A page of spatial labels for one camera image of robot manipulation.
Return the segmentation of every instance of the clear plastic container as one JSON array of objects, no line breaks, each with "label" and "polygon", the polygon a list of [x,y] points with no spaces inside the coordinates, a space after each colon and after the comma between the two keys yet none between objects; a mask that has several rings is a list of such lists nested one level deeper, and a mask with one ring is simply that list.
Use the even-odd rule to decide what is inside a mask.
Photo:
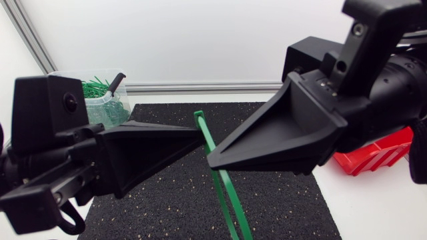
[{"label": "clear plastic container", "polygon": [[[118,73],[124,73],[122,69],[96,69],[82,71],[56,71],[50,75],[70,77],[79,79],[85,82],[95,80],[95,76],[105,83],[112,83]],[[85,99],[87,116],[90,124],[103,123],[106,129],[116,127],[129,119],[131,107],[127,99],[126,87],[124,81],[119,84],[119,87],[112,93],[107,93],[98,98]]]}]

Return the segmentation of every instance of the black handle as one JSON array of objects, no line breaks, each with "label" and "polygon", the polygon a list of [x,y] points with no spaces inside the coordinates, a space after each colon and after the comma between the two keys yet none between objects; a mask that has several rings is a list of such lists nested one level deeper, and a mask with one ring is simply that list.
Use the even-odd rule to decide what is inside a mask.
[{"label": "black handle", "polygon": [[415,183],[427,184],[427,126],[425,121],[411,124],[414,132],[409,150],[409,169]]},{"label": "black handle", "polygon": [[85,221],[81,218],[77,210],[75,210],[75,208],[69,201],[66,201],[61,206],[61,210],[62,212],[70,216],[70,218],[72,218],[75,222],[75,225],[73,225],[69,223],[67,220],[65,220],[64,218],[62,218],[62,222],[58,224],[58,227],[61,228],[62,231],[70,235],[78,235],[85,231],[85,228],[86,228]]},{"label": "black handle", "polygon": [[113,97],[114,97],[115,90],[119,87],[121,80],[123,80],[123,78],[125,78],[125,77],[126,77],[126,75],[124,75],[123,73],[119,73],[119,74],[117,74],[117,76],[115,76],[115,79],[110,84],[108,91],[111,91],[113,93]]}]

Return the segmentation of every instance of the white wall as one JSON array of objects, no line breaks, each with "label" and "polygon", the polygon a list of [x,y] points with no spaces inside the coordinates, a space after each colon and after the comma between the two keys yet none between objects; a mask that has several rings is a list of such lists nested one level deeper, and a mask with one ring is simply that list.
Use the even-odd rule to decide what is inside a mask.
[{"label": "white wall", "polygon": [[286,47],[343,43],[344,0],[22,0],[59,70],[122,68],[128,83],[279,81]]}]

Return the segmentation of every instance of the bolt hole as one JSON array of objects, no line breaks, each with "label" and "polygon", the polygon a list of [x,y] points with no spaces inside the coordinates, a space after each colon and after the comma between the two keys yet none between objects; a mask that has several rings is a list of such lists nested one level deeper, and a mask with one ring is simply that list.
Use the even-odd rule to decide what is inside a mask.
[{"label": "bolt hole", "polygon": [[340,71],[340,72],[344,73],[344,72],[347,70],[347,65],[346,65],[346,63],[345,63],[345,62],[343,62],[343,61],[339,61],[339,62],[336,64],[336,69],[338,69],[338,71]]}]

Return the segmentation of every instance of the green zip tie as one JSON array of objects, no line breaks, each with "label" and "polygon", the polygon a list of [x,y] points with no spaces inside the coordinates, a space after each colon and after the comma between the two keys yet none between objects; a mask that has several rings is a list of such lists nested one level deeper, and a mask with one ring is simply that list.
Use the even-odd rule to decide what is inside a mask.
[{"label": "green zip tie", "polygon": [[[195,118],[195,124],[197,128],[201,129],[203,132],[203,135],[205,136],[206,144],[205,144],[205,152],[206,155],[211,153],[215,149],[215,142],[212,138],[209,129],[206,125],[205,115],[203,114],[203,111],[196,111],[194,113]],[[240,230],[242,230],[243,238],[245,240],[252,240],[252,234],[249,228],[248,221],[246,220],[245,213],[242,208],[242,204],[240,204],[240,200],[238,197],[238,194],[236,193],[236,190],[234,189],[232,180],[230,179],[230,176],[228,175],[226,170],[219,170],[214,171],[211,169],[211,174],[213,177],[213,184],[215,185],[216,192],[218,194],[218,199],[220,200],[220,205],[222,208],[222,212],[224,214],[224,217],[226,218],[226,223],[228,226],[228,229],[230,230],[230,233],[232,234],[232,239],[236,240],[239,239],[238,234],[236,232],[236,229],[234,228],[232,217],[230,216],[230,212],[228,211],[228,207],[226,204],[226,199],[224,197],[224,194],[221,189],[220,180],[218,178],[218,172],[220,173],[220,176],[222,178],[222,181],[224,183],[224,186],[226,187],[226,191],[228,194],[228,197],[230,198],[230,201],[232,202],[232,206],[234,208],[234,212],[236,213],[236,217],[238,219]]]}]

